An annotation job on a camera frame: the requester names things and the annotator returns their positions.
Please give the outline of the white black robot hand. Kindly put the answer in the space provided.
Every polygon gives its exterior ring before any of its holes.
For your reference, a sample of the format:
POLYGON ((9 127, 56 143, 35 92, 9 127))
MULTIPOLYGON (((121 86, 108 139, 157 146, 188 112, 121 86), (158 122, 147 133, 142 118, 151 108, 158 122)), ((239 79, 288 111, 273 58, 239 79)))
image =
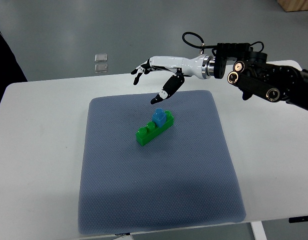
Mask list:
POLYGON ((182 86, 186 77, 196 76, 203 80, 214 77, 216 75, 214 62, 214 57, 205 54, 193 59, 176 56, 153 56, 131 72, 132 75, 135 75, 133 84, 137 85, 143 74, 147 75, 153 71, 173 73, 159 93, 151 100, 153 105, 170 98, 182 86))

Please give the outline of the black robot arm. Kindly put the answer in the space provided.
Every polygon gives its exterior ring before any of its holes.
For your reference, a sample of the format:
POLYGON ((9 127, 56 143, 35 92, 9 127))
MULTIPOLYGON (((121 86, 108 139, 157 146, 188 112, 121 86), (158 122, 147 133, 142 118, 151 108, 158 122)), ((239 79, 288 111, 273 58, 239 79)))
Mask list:
POLYGON ((284 101, 308 111, 308 70, 267 63, 267 54, 254 51, 250 43, 218 43, 213 76, 224 76, 227 61, 234 61, 229 84, 242 91, 242 99, 258 96, 271 103, 284 101))

